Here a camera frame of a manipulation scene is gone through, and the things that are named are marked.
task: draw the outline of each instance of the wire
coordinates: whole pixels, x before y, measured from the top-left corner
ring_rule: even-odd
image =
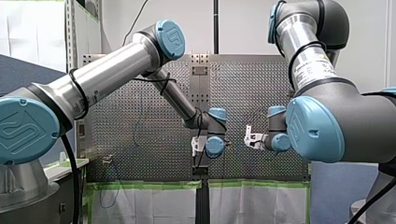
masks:
[[[103,190],[104,190],[105,186],[102,186],[102,187],[101,187],[101,189],[100,189],[100,191],[99,191],[99,203],[100,203],[100,206],[101,206],[102,208],[105,208],[105,209],[111,208],[112,206],[114,206],[114,204],[116,204],[117,198],[119,197],[119,194],[120,194],[120,188],[121,188],[121,178],[120,178],[119,169],[117,168],[117,164],[114,163],[114,162],[112,162],[112,163],[109,164],[109,166],[111,166],[111,167],[114,168],[114,171],[116,172],[116,176],[117,176],[117,178],[119,179],[120,183],[119,183],[119,187],[117,188],[116,196],[114,196],[113,202],[112,202],[110,205],[108,205],[108,206],[104,206],[104,205],[103,205],[103,197],[102,197],[102,194],[103,194]],[[109,167],[107,167],[107,169],[105,170],[105,174],[106,174],[105,182],[107,182],[108,179],[109,179],[109,175],[108,175],[108,172],[107,172],[108,169],[109,169]]]
[[[147,3],[148,1],[149,1],[149,0],[146,0],[146,1],[143,3],[142,7],[140,8],[139,13],[137,13],[136,18],[134,19],[134,23],[132,24],[131,29],[130,29],[130,30],[128,31],[128,33],[125,35],[124,40],[123,40],[123,42],[122,42],[122,46],[123,46],[123,47],[125,46],[126,38],[128,37],[128,35],[131,34],[132,30],[134,29],[134,25],[136,24],[137,20],[139,19],[140,14],[142,14],[143,8],[145,8],[145,5],[146,5],[146,3]]]
[[[73,195],[74,195],[74,211],[73,211],[73,224],[78,224],[79,218],[79,207],[80,207],[80,198],[79,198],[79,183],[78,183],[78,168],[76,164],[76,159],[73,154],[73,149],[70,146],[70,142],[67,138],[67,135],[62,135],[62,141],[64,142],[64,149],[67,153],[67,156],[70,160],[70,166],[72,169],[72,177],[73,177]]]
[[[81,115],[81,116],[79,116],[78,118],[76,118],[76,119],[83,119],[83,118],[85,118],[85,116],[87,116],[87,114],[88,114],[88,111],[90,110],[90,103],[89,103],[89,101],[88,101],[88,97],[87,97],[87,95],[85,94],[85,92],[84,92],[84,90],[81,88],[81,86],[78,84],[78,82],[76,81],[76,78],[75,78],[75,76],[74,76],[74,72],[77,70],[77,68],[73,68],[73,69],[71,69],[70,70],[70,72],[69,72],[69,76],[70,76],[70,78],[72,79],[72,82],[75,84],[75,86],[77,87],[77,89],[78,89],[78,91],[79,91],[79,94],[81,94],[81,96],[82,96],[82,103],[84,104],[84,113]]]
[[[198,115],[198,117],[197,117],[197,124],[198,124],[198,134],[197,134],[197,136],[196,136],[196,138],[198,139],[198,143],[199,143],[199,136],[201,135],[201,131],[202,131],[202,125],[204,124],[204,118],[203,118],[203,116],[202,116],[202,110],[200,109],[200,108],[198,108],[198,107],[195,107],[195,109],[196,110],[198,110],[198,112],[199,112],[199,115]],[[200,156],[200,158],[199,158],[199,161],[198,161],[198,165],[197,166],[195,166],[195,169],[198,169],[199,168],[199,166],[201,165],[201,160],[202,160],[202,157],[204,156],[204,151],[205,151],[205,147],[204,147],[204,150],[203,150],[203,152],[201,153],[201,156]]]
[[[165,85],[163,85],[163,88],[160,91],[160,95],[163,95],[163,92],[166,90],[166,87],[169,83],[169,81],[173,81],[175,83],[177,83],[177,81],[174,78],[170,78],[171,73],[168,73],[166,75],[166,79],[159,79],[159,80],[149,80],[149,79],[145,79],[145,78],[134,78],[135,81],[143,81],[143,82],[165,82]]]
[[[382,196],[384,196],[388,191],[390,191],[396,185],[396,178],[393,178],[383,189],[381,189],[372,199],[370,199],[352,219],[348,222],[348,224],[355,224],[361,215],[366,212],[366,210],[373,205],[376,201],[378,201]]]
[[[143,82],[165,82],[165,81],[173,81],[175,83],[177,83],[177,80],[174,78],[167,78],[167,79],[160,79],[160,80],[148,80],[145,78],[134,78],[135,81],[143,81]]]
[[[144,111],[144,108],[143,108],[143,93],[144,93],[144,89],[143,89],[143,87],[142,87],[142,88],[141,88],[141,91],[140,91],[140,105],[139,105],[139,111],[140,111],[140,113],[139,113],[139,118],[137,119],[137,122],[134,124],[134,131],[133,131],[134,146],[133,146],[133,150],[135,150],[135,149],[141,147],[141,146],[136,142],[135,136],[136,136],[136,132],[137,132],[138,128],[139,128],[140,125],[142,124],[142,121],[144,121],[145,112],[147,112],[147,110]],[[99,203],[100,203],[101,207],[102,207],[102,208],[105,208],[105,209],[111,208],[112,206],[115,205],[115,203],[116,203],[116,201],[117,201],[117,198],[118,198],[119,195],[120,195],[120,188],[121,188],[121,186],[122,186],[122,182],[121,182],[122,179],[121,179],[121,177],[120,177],[120,169],[119,169],[119,164],[120,164],[120,162],[115,163],[115,162],[113,161],[111,164],[112,164],[112,167],[113,167],[114,171],[116,172],[117,179],[119,180],[120,183],[119,183],[119,187],[117,188],[116,195],[114,196],[114,200],[113,200],[113,202],[112,202],[110,205],[104,205],[104,203],[103,203],[103,197],[102,197],[102,195],[103,195],[103,191],[104,191],[104,188],[105,188],[105,187],[102,187],[102,188],[100,189]],[[109,180],[108,169],[109,169],[109,167],[107,167],[107,169],[106,169],[105,172],[104,172],[104,175],[106,175],[105,182],[107,182],[107,181]]]

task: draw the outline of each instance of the metal frame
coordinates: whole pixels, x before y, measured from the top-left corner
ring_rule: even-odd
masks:
[[[98,54],[88,54],[83,56],[83,63],[90,63],[100,57],[103,57],[103,55],[98,55]],[[216,100],[216,97],[218,97],[216,94],[215,90],[211,90],[212,88],[212,83],[213,83],[213,78],[216,78],[218,75],[218,71],[220,71],[221,64],[222,63],[232,63],[232,62],[238,62],[238,63],[243,63],[246,64],[247,66],[254,66],[254,64],[262,64],[264,62],[264,66],[273,66],[274,69],[279,69],[279,67],[284,66],[287,68],[287,66],[284,64],[284,60],[280,58],[279,56],[260,56],[260,55],[207,55],[207,54],[192,54],[192,55],[184,55],[181,59],[181,62],[188,62],[190,65],[190,88],[189,88],[189,94],[188,98],[189,100],[193,103],[194,106],[199,107],[202,110],[208,110],[210,106],[216,105],[213,103],[214,100]],[[285,80],[287,79],[287,72],[285,69],[285,72],[279,72],[282,73],[281,75],[285,75]],[[289,82],[287,80],[285,81],[286,84],[282,83],[283,89],[281,90],[284,92],[284,95],[282,96],[284,103],[286,103],[289,100],[289,92],[288,92],[288,87],[285,85],[288,85]],[[90,159],[99,159],[95,155],[95,143],[94,143],[94,138],[92,138],[93,134],[93,128],[92,128],[92,116],[91,116],[92,110],[84,120],[81,120],[78,122],[78,128],[76,128],[77,131],[77,145],[78,145],[78,152],[80,155],[86,155],[87,158]],[[228,126],[230,128],[232,127],[232,121],[229,122]],[[246,123],[241,126],[237,127],[242,130],[242,132],[245,131]],[[196,136],[197,131],[192,130],[190,131],[190,137]],[[265,154],[265,153],[270,153],[270,152],[265,152],[265,151],[259,151],[259,150],[254,150],[255,153],[257,154]],[[285,157],[286,161],[290,162],[290,157],[295,156],[295,152],[292,152],[291,154],[287,155]],[[218,176],[218,175],[213,175],[210,174],[210,171],[212,168],[219,166],[219,162],[222,163],[224,166],[224,163],[226,162],[227,157],[227,151],[224,152],[223,156],[218,158],[218,161],[211,161],[209,160],[206,155],[204,154],[203,159],[201,161],[201,165],[198,169],[195,169],[194,167],[197,165],[196,163],[198,160],[196,160],[195,164],[191,162],[191,179],[192,180],[201,180],[202,181],[202,187],[196,191],[196,221],[195,223],[197,224],[208,224],[210,223],[210,201],[209,201],[209,186],[208,186],[208,179],[210,178],[241,178],[243,176]],[[260,165],[252,166],[254,169],[261,169],[262,167]],[[302,170],[302,175],[300,176],[288,176],[288,175],[267,175],[265,179],[274,179],[274,180],[287,180],[287,181],[308,181],[310,179],[310,176],[308,174],[308,164],[306,161],[301,161],[301,167],[296,168],[296,169],[301,169]],[[245,178],[259,178],[262,179],[262,176],[255,176],[255,175],[250,175],[250,176],[245,176]],[[181,180],[181,179],[155,179],[157,181],[172,181],[172,180]]]
[[[66,0],[66,55],[67,71],[77,67],[77,34],[75,18],[75,0]]]

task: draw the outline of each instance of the vertical metal pole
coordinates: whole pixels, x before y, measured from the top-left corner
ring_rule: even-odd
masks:
[[[213,22],[215,54],[219,54],[219,0],[213,0]]]
[[[209,93],[210,93],[210,69],[209,55],[199,54],[191,55],[191,84],[190,95],[191,103],[202,111],[209,109]],[[196,130],[191,131],[191,137],[196,135]],[[192,166],[193,180],[200,180],[202,187],[197,189],[195,197],[195,224],[210,224],[210,203],[209,203],[209,186],[208,186],[208,165],[209,158],[204,154],[198,169],[197,165],[201,154],[197,155],[195,164]]]

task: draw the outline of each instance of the green tape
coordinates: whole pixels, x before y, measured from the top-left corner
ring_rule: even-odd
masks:
[[[88,189],[199,189],[201,181],[178,182],[146,182],[146,181],[116,181],[106,183],[89,183]]]
[[[210,188],[235,188],[242,186],[254,186],[263,188],[286,188],[286,189],[306,189],[309,182],[297,181],[272,181],[272,180],[209,180]]]

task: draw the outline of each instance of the blue logo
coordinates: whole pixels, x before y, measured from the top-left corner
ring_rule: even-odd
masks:
[[[171,29],[166,31],[166,35],[171,43],[176,46],[180,46],[183,44],[181,41],[180,33],[178,32],[176,27],[172,27]]]
[[[47,134],[26,111],[20,110],[0,120],[0,150],[12,154],[24,151]]]

